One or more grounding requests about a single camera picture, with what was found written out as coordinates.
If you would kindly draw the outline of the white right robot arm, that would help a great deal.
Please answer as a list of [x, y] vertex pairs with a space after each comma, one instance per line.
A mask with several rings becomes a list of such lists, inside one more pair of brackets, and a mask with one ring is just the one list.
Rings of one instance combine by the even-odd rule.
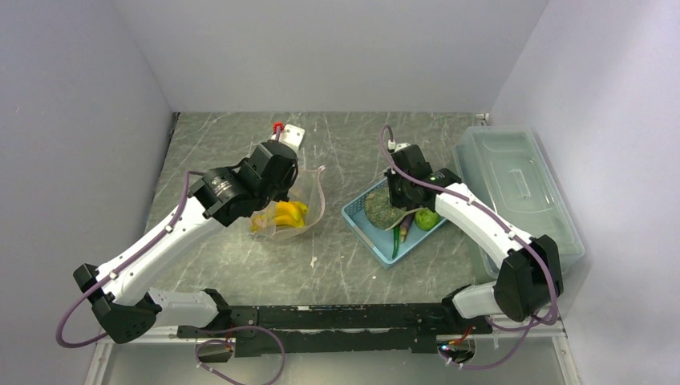
[[447, 330], [460, 333], [478, 316], [503, 314], [523, 322], [562, 293], [556, 242], [534, 237], [511, 225], [479, 200], [451, 170], [433, 170], [419, 147], [381, 149], [391, 166], [388, 182], [393, 205], [430, 209], [462, 229], [500, 267], [494, 282], [453, 293], [442, 311]]

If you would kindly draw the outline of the green netted melon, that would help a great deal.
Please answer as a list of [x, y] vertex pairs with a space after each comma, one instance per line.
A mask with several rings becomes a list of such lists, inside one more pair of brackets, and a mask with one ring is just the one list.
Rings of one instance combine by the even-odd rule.
[[389, 188], [386, 185], [373, 189], [364, 202], [366, 219], [378, 229], [391, 229], [406, 216], [404, 209], [391, 204]]

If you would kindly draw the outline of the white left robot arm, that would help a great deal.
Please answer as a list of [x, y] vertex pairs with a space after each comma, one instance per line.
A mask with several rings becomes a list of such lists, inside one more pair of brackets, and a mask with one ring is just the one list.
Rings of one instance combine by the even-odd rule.
[[272, 201], [286, 200], [298, 173], [296, 149], [283, 141], [262, 142], [238, 164], [200, 172], [195, 181], [186, 178], [179, 204], [119, 256], [81, 265], [74, 278], [105, 335], [118, 344], [163, 326], [223, 335], [232, 310], [218, 291], [177, 293], [153, 285], [195, 244]]

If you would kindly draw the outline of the clear zip top bag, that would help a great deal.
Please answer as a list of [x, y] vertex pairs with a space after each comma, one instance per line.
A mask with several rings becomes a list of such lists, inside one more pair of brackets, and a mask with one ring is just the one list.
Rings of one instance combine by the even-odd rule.
[[272, 201], [250, 217], [250, 233], [274, 241], [302, 235], [316, 225], [326, 210], [322, 175], [326, 166], [301, 169], [287, 201]]

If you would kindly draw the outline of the yellow banana bunch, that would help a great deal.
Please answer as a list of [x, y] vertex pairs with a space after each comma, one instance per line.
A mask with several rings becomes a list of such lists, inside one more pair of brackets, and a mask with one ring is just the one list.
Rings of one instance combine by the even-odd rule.
[[300, 201], [273, 202], [251, 218], [250, 230], [258, 233], [266, 229], [302, 228], [306, 225], [307, 213], [307, 206]]

